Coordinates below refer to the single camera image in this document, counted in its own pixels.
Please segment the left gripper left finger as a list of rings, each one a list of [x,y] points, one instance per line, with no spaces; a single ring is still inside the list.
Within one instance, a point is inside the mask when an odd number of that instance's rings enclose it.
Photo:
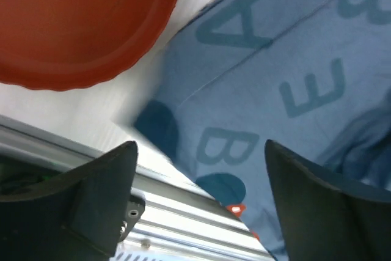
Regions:
[[[68,172],[1,196],[1,260],[109,260],[138,158],[128,141]]]

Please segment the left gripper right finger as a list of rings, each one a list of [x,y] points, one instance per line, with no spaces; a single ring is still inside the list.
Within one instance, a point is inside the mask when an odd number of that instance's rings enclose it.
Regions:
[[[390,260],[390,191],[273,140],[265,143],[265,161],[290,260]]]

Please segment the blue letter-print cloth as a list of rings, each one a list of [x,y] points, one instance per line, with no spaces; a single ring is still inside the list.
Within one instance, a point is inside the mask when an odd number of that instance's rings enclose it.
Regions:
[[[390,189],[390,0],[218,0],[169,43],[134,127],[288,260],[266,141]]]

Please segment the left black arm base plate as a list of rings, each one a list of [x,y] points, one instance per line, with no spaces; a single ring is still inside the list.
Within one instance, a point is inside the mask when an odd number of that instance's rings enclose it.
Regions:
[[[119,243],[123,242],[140,220],[145,211],[145,200],[139,196],[130,195],[120,229]]]

